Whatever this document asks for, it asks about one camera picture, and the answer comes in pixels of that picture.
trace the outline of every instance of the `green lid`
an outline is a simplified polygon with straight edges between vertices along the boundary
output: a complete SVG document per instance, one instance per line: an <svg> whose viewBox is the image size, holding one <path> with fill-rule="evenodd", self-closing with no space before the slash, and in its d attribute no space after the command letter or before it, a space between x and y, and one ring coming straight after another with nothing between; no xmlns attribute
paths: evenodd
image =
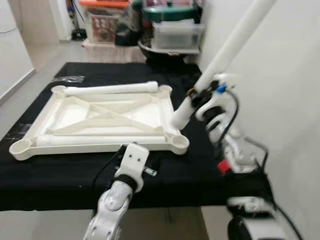
<svg viewBox="0 0 320 240"><path fill-rule="evenodd" d="M156 23L193 19L196 9L188 5L155 5L143 9L143 17Z"/></svg>

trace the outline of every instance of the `wire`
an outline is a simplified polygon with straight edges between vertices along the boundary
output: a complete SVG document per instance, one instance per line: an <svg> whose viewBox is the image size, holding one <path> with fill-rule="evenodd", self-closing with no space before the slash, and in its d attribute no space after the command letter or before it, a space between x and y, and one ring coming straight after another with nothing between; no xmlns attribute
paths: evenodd
<svg viewBox="0 0 320 240"><path fill-rule="evenodd" d="M102 174L102 172L106 169L106 167L113 161L113 159L115 159L120 153L121 153L121 148L114 154L112 155L112 157L110 157L106 163L103 165L103 167L99 170L99 172L95 175L93 181L92 181L92 185L91 185L91 188L92 190L95 189L96 187L96 183L97 183L97 180L99 178L99 176Z"/></svg>
<svg viewBox="0 0 320 240"><path fill-rule="evenodd" d="M1 31L0 34L6 34L6 33L9 33L9 32L14 31L14 30L16 30L16 29L17 29L17 28L15 27L15 28L12 28L12 29L10 29L10 30L8 30L8 31Z"/></svg>
<svg viewBox="0 0 320 240"><path fill-rule="evenodd" d="M258 148L260 148L260 149L262 149L264 151L264 158L263 158L263 161L262 161L261 169L263 171L265 171L267 159L268 159L268 156L269 156L269 149L265 145L263 145L262 143L252 139L251 137L246 136L244 138L244 140L247 141L248 143L251 143L251 144L255 145L256 147L258 147Z"/></svg>
<svg viewBox="0 0 320 240"><path fill-rule="evenodd" d="M222 135L220 136L220 138L219 138L219 140L218 140L218 142L217 142L218 146L221 145L221 143L222 143L223 139L225 138L226 134L228 133L231 125L234 123L234 121L235 121L235 119L236 119L236 117L237 117L237 115L238 115L239 105L240 105L240 104L239 104L238 97L237 97L232 91L230 91L229 89L226 89L225 92L226 92L227 94L229 94L229 95L233 98L233 100L234 100L234 102L235 102L235 111L234 111L234 114L233 114L230 122L228 123L228 125L227 125L226 128L224 129Z"/></svg>
<svg viewBox="0 0 320 240"><path fill-rule="evenodd" d="M302 237L302 234L299 232L298 228L296 227L296 225L294 224L294 222L292 221L292 219L289 217L289 215L286 213L286 211L280 207L279 204L276 203L276 201L274 201L273 199L270 199L270 197L263 197L266 201L268 201L270 204L272 204L274 206L274 208L276 210L278 210L282 216L285 218L285 220L289 223L290 227L292 228L292 230L294 231L296 237L299 240L304 240L304 238Z"/></svg>
<svg viewBox="0 0 320 240"><path fill-rule="evenodd" d="M280 207L275 201L273 201L273 205L275 206L275 208L277 210L279 210L279 212L284 216L284 218L287 220L287 222L290 224L291 228L293 229L296 237L299 240L303 240L303 237L301 235L301 233L299 232L299 230L297 229L296 225L294 224L294 222L291 220L291 218L288 216L288 214L285 212L285 210L282 209L282 207Z"/></svg>
<svg viewBox="0 0 320 240"><path fill-rule="evenodd" d="M75 9L76 9L76 11L78 12L78 14L80 15L80 18L82 19L82 21L85 22L84 18L82 17L82 15L81 15L78 7L77 7L77 4L75 3L75 0L72 0L72 3L73 3L73 5L75 6Z"/></svg>

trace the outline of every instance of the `plastic container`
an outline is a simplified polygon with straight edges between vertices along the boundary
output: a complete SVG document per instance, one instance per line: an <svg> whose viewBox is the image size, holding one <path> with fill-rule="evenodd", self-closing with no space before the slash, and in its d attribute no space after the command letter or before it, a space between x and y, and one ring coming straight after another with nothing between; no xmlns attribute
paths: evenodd
<svg viewBox="0 0 320 240"><path fill-rule="evenodd" d="M194 0L172 0L173 5L189 5L194 4ZM143 7L155 6L155 5L167 5L166 0L143 0Z"/></svg>
<svg viewBox="0 0 320 240"><path fill-rule="evenodd" d="M203 24L153 23L154 47L157 49L197 49Z"/></svg>
<svg viewBox="0 0 320 240"><path fill-rule="evenodd" d="M128 1L80 0L83 6L85 30L91 43L114 43L119 17Z"/></svg>

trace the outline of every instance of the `table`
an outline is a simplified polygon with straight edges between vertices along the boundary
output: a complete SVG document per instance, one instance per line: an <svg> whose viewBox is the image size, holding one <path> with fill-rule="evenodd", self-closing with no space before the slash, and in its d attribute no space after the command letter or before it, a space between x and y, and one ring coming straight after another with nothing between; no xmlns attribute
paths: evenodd
<svg viewBox="0 0 320 240"><path fill-rule="evenodd" d="M96 181L93 179L112 152L38 155L17 161L9 146L22 138L57 85L90 87L157 81L173 88L176 109L185 90L198 79L195 64L75 63L68 62L56 77L85 76L83 82L51 82L0 142L0 211L94 209L102 192L111 185L116 162ZM225 205L231 196L272 197L264 173L222 176L217 170L213 147L204 124L193 117L182 133L190 140L185 155L153 151L146 165L158 171L146 175L141 192L130 208Z"/></svg>

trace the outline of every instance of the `red part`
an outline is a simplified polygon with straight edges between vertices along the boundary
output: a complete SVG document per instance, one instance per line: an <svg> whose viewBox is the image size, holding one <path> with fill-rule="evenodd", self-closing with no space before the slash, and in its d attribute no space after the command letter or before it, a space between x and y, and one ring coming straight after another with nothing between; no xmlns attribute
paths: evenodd
<svg viewBox="0 0 320 240"><path fill-rule="evenodd" d="M217 168L219 169L219 171L222 174L225 174L230 169L230 165L227 162L227 160L224 159L224 160L222 160L221 162L218 163Z"/></svg>

